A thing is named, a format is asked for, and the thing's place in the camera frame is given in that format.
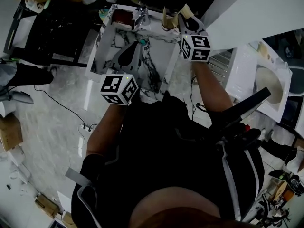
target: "gray strap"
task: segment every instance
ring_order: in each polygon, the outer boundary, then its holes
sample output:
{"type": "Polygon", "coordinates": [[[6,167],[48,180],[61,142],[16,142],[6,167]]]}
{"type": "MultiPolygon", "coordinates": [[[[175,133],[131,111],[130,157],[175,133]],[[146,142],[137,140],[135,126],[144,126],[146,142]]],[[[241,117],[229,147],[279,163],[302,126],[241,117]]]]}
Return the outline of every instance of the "gray strap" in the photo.
{"type": "Polygon", "coordinates": [[[78,185],[81,186],[81,188],[77,192],[77,196],[81,200],[81,202],[84,204],[84,206],[87,208],[87,210],[90,212],[97,228],[102,228],[101,225],[99,224],[98,220],[96,219],[95,215],[93,214],[91,207],[88,205],[88,203],[82,197],[82,193],[85,188],[92,188],[95,193],[95,199],[97,200],[97,193],[96,193],[95,188],[92,186],[92,182],[88,178],[86,178],[83,175],[81,175],[80,173],[78,173],[77,171],[73,170],[72,168],[68,168],[68,170],[66,172],[66,177],[68,177],[69,179],[71,179],[72,181],[76,182],[78,185]]]}
{"type": "Polygon", "coordinates": [[[222,157],[222,162],[223,162],[224,172],[225,172],[226,180],[228,183],[228,187],[229,187],[229,191],[230,191],[230,195],[231,195],[231,199],[232,199],[234,217],[237,221],[241,221],[241,210],[240,210],[238,194],[237,194],[238,192],[237,192],[237,188],[236,188],[236,185],[235,185],[235,182],[233,179],[232,171],[231,171],[228,161],[226,159],[227,154],[225,151],[224,143],[222,144],[222,147],[223,147],[223,152],[224,152],[224,155],[222,157]]]}
{"type": "Polygon", "coordinates": [[[258,190],[260,189],[260,180],[258,179],[258,174],[257,174],[257,170],[256,170],[256,167],[253,163],[253,160],[251,158],[251,155],[250,155],[250,152],[248,150],[245,150],[244,151],[250,164],[251,164],[251,167],[252,167],[252,170],[253,170],[253,173],[255,174],[255,178],[256,178],[256,198],[257,198],[257,195],[258,195],[258,190]]]}
{"type": "Polygon", "coordinates": [[[177,137],[180,138],[180,139],[182,139],[182,140],[190,141],[190,142],[196,142],[195,139],[184,139],[184,138],[181,136],[181,133],[180,133],[180,131],[179,131],[177,128],[175,128],[175,132],[176,132],[177,137]]]}
{"type": "Polygon", "coordinates": [[[82,198],[82,192],[84,191],[85,188],[92,188],[95,192],[95,198],[97,199],[97,194],[96,194],[96,191],[93,187],[91,186],[86,186],[86,187],[81,187],[78,192],[77,192],[77,196],[79,197],[79,199],[82,201],[82,203],[85,205],[85,207],[87,208],[87,210],[90,212],[92,218],[93,218],[93,221],[95,222],[97,228],[102,228],[101,225],[99,224],[98,220],[96,219],[91,207],[88,205],[88,203],[82,198]]]}
{"type": "Polygon", "coordinates": [[[119,159],[119,145],[116,147],[116,158],[115,158],[115,160],[108,161],[104,165],[106,166],[106,165],[113,164],[113,163],[117,162],[118,159],[119,159]]]}
{"type": "Polygon", "coordinates": [[[77,171],[73,170],[70,167],[68,168],[68,170],[66,172],[66,177],[68,177],[72,181],[76,182],[80,186],[83,186],[83,187],[92,186],[92,183],[88,178],[84,177],[83,175],[81,175],[80,173],[78,173],[77,171]]]}

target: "black cable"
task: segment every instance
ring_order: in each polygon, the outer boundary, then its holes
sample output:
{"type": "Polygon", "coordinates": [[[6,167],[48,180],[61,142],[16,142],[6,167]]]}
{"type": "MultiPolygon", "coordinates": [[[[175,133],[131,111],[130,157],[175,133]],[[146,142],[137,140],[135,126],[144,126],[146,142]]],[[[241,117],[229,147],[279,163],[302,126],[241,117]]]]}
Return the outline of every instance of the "black cable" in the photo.
{"type": "Polygon", "coordinates": [[[196,103],[196,105],[195,105],[199,110],[201,110],[202,112],[207,112],[206,111],[206,107],[203,105],[203,104],[200,104],[200,103],[196,103]]]}
{"type": "Polygon", "coordinates": [[[262,162],[264,162],[267,166],[271,167],[272,169],[274,169],[276,171],[275,168],[273,168],[271,165],[267,164],[265,161],[262,160],[262,162]]]}
{"type": "Polygon", "coordinates": [[[286,224],[286,221],[284,219],[283,219],[283,222],[285,223],[286,227],[289,228],[288,225],[286,224]]]}
{"type": "Polygon", "coordinates": [[[57,102],[57,103],[58,103],[59,105],[61,105],[63,108],[69,110],[70,112],[72,112],[72,113],[74,113],[76,116],[78,116],[79,119],[80,119],[80,120],[83,122],[83,124],[85,125],[84,120],[82,120],[82,118],[81,118],[77,113],[73,112],[72,110],[68,109],[68,108],[65,107],[64,105],[60,104],[57,100],[55,100],[53,97],[51,97],[51,96],[50,96],[47,92],[45,92],[44,90],[36,89],[36,86],[35,86],[35,85],[34,85],[34,89],[35,89],[36,91],[42,91],[42,92],[46,93],[46,95],[47,95],[48,97],[50,97],[53,101],[57,102]]]}
{"type": "Polygon", "coordinates": [[[195,80],[195,76],[191,79],[191,92],[190,92],[190,100],[191,100],[191,103],[192,103],[192,120],[193,120],[193,116],[194,116],[194,113],[195,113],[195,111],[196,111],[196,108],[195,108],[195,106],[194,106],[194,104],[193,104],[193,101],[192,101],[192,93],[193,93],[193,87],[192,87],[192,85],[193,85],[193,82],[194,82],[194,80],[195,80]]]}
{"type": "Polygon", "coordinates": [[[79,126],[77,127],[77,130],[78,130],[79,134],[83,137],[84,141],[86,142],[85,137],[83,136],[83,134],[82,134],[82,133],[80,132],[80,130],[79,130],[79,126]]]}
{"type": "Polygon", "coordinates": [[[92,126],[94,126],[94,125],[96,125],[96,126],[97,126],[97,124],[95,124],[95,123],[94,123],[94,124],[92,124],[91,126],[89,126],[89,129],[90,129],[92,126]]]}

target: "white cube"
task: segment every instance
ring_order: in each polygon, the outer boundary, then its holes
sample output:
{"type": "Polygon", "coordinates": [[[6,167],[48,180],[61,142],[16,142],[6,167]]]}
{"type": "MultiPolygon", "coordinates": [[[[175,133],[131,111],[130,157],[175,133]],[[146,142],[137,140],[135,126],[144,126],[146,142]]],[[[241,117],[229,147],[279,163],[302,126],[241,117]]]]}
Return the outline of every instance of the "white cube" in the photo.
{"type": "Polygon", "coordinates": [[[207,62],[211,51],[208,36],[181,35],[181,49],[189,61],[207,62]]]}
{"type": "Polygon", "coordinates": [[[138,85],[132,74],[101,75],[101,95],[110,104],[128,105],[138,85]]]}

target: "white sink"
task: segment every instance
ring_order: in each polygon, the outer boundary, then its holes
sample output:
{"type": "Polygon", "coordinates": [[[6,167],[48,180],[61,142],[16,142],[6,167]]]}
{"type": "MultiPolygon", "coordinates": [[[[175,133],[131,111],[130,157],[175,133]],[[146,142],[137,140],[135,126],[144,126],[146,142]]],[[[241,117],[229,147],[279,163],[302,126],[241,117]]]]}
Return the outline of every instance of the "white sink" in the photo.
{"type": "Polygon", "coordinates": [[[114,55],[125,45],[144,39],[142,63],[139,69],[141,95],[152,100],[162,100],[178,58],[180,47],[178,33],[162,29],[162,14],[149,11],[150,25],[141,25],[137,31],[129,26],[112,22],[115,10],[134,11],[136,7],[113,5],[104,20],[95,46],[92,50],[85,75],[99,82],[100,75],[106,73],[114,55]]]}
{"type": "Polygon", "coordinates": [[[249,44],[233,50],[225,90],[238,101],[243,101],[255,93],[255,83],[260,87],[258,90],[267,86],[273,95],[257,110],[279,123],[288,98],[292,72],[286,66],[277,66],[276,63],[282,61],[278,54],[267,43],[260,42],[267,48],[269,57],[265,58],[249,44]],[[261,76],[263,78],[260,78],[261,80],[257,84],[256,74],[259,69],[268,73],[266,77],[265,75],[261,76]]]}

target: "faucet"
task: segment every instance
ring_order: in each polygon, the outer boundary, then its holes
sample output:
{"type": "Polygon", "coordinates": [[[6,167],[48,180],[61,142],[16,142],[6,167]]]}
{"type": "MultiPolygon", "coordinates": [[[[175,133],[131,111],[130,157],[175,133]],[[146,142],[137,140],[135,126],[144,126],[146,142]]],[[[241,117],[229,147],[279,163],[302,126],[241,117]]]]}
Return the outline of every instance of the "faucet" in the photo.
{"type": "Polygon", "coordinates": [[[150,19],[148,14],[148,9],[146,6],[140,6],[136,10],[133,11],[134,23],[132,25],[132,30],[137,30],[141,24],[149,25],[150,19]]]}

